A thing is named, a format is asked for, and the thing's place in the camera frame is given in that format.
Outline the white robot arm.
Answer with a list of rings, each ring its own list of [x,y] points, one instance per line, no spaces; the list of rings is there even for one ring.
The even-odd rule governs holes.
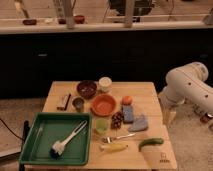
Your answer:
[[[162,105],[171,109],[189,99],[213,116],[213,87],[205,83],[208,75],[207,67],[201,62],[170,70],[166,74],[167,85],[159,94]]]

